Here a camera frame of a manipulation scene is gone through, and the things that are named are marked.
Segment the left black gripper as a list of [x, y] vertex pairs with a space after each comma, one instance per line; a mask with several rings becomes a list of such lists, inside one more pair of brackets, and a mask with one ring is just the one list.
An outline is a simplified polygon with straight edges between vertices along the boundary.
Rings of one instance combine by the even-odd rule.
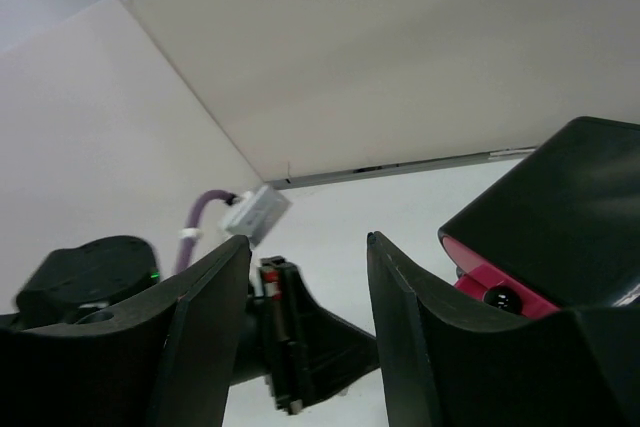
[[262, 258], [248, 283], [231, 384], [262, 379], [278, 410], [297, 415], [380, 367], [374, 335], [321, 307], [299, 268]]

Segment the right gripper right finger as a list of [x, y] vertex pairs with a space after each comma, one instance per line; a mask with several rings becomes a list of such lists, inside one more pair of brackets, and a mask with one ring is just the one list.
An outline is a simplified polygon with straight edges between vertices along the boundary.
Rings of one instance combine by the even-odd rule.
[[565, 309], [539, 320], [475, 300], [385, 235], [367, 277], [392, 426], [635, 426], [639, 310]]

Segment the black drawer organizer box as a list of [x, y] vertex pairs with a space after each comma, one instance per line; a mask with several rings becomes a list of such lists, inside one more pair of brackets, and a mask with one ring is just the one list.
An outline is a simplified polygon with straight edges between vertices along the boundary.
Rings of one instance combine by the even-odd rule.
[[559, 309], [638, 303], [638, 125], [570, 121], [446, 222], [444, 236]]

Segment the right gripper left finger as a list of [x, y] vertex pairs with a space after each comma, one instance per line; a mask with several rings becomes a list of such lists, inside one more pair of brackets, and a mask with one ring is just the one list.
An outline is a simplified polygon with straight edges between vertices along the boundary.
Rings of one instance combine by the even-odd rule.
[[1, 319], [2, 424], [221, 425], [251, 254], [236, 235], [161, 279], [137, 237], [52, 251]]

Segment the aluminium rail back edge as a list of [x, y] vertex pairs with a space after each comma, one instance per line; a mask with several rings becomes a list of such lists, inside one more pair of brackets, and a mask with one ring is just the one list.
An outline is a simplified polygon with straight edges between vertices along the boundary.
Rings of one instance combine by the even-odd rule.
[[314, 187], [378, 177], [404, 175], [416, 172], [428, 172], [455, 167], [465, 167], [469, 165], [485, 164], [494, 161], [521, 159], [534, 152], [535, 149], [535, 146], [508, 148], [460, 156], [442, 157], [430, 160], [361, 167], [357, 169], [348, 169], [321, 174], [277, 179], [268, 181], [268, 184], [277, 190]]

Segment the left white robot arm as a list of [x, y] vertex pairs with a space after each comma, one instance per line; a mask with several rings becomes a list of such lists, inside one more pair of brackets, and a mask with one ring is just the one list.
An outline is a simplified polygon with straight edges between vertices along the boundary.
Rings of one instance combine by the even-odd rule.
[[373, 335], [322, 308], [296, 265], [235, 236], [162, 278], [132, 236], [50, 253], [1, 319], [5, 426], [219, 426], [266, 379], [289, 414], [379, 366]]

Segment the pink drawer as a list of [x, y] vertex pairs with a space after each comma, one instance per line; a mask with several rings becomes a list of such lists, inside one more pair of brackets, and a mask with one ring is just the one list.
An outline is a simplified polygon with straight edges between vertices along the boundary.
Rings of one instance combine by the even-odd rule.
[[458, 279], [454, 286], [458, 290], [499, 310], [529, 319], [540, 319], [559, 310], [536, 292], [493, 267], [481, 266], [471, 273], [457, 267], [456, 275]]
[[446, 254], [465, 273], [470, 273], [485, 263], [476, 252], [450, 236], [444, 236], [441, 244]]

